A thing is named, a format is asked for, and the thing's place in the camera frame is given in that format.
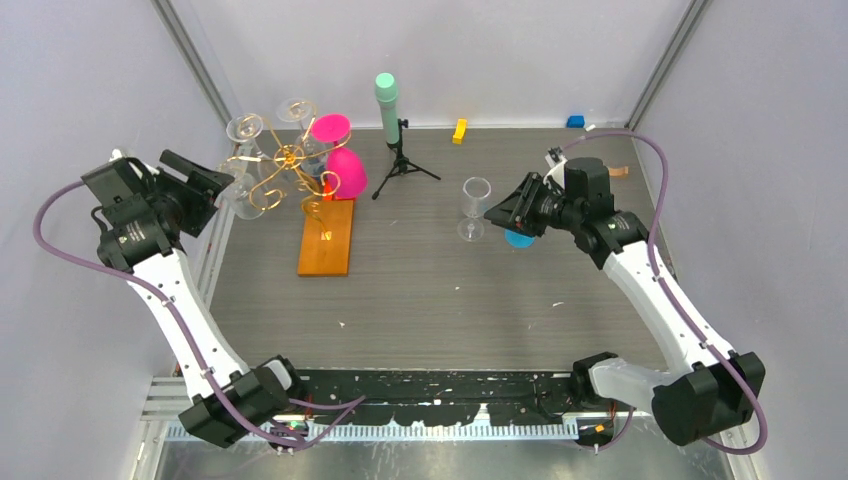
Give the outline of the blue wine glass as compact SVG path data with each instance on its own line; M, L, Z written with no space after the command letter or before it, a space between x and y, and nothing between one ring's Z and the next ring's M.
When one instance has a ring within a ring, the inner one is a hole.
M506 242L515 249L529 248L535 242L535 238L533 236L527 236L511 230L504 231L504 238Z

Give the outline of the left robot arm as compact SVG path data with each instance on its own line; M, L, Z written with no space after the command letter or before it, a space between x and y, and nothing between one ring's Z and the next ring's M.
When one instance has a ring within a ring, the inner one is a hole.
M153 314L182 371L190 407L178 416L191 435L228 448L275 416L298 412L307 389L291 362L249 367L225 340L191 277L182 235L198 236L234 177L164 150L154 168L112 158L82 175L100 203L97 255Z

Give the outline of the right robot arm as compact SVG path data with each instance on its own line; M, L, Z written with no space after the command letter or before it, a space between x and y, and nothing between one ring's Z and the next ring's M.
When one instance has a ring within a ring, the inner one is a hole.
M660 262L649 232L632 212L616 209L610 172L597 158L565 160L547 175L528 173L483 215L528 237L569 232L626 296L651 332L667 368L631 364L611 352L574 363L571 397L584 410L607 400L651 414L678 446L741 426L760 413L755 402L765 366L717 334Z

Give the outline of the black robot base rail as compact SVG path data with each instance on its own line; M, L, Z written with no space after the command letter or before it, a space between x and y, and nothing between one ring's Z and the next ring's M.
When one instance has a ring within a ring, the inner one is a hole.
M276 419L324 444L605 444L644 416L618 401L579 401L567 372L318 369L301 378L307 406Z

